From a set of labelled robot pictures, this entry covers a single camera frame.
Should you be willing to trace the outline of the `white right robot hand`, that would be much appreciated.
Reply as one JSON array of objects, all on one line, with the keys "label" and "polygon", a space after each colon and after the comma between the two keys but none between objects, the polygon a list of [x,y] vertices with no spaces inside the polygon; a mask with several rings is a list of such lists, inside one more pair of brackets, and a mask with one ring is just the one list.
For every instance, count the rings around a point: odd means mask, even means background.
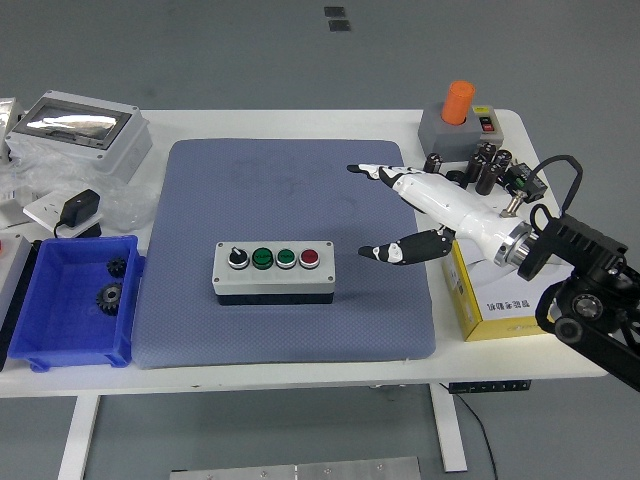
[{"label": "white right robot hand", "polygon": [[361,256],[404,266],[444,257],[453,241],[463,238],[475,242],[484,257],[496,265],[514,265],[517,249],[532,232],[526,222],[500,216],[440,174],[374,164],[353,164],[347,170],[383,182],[405,203],[441,226],[388,244],[363,246],[358,250]]}]

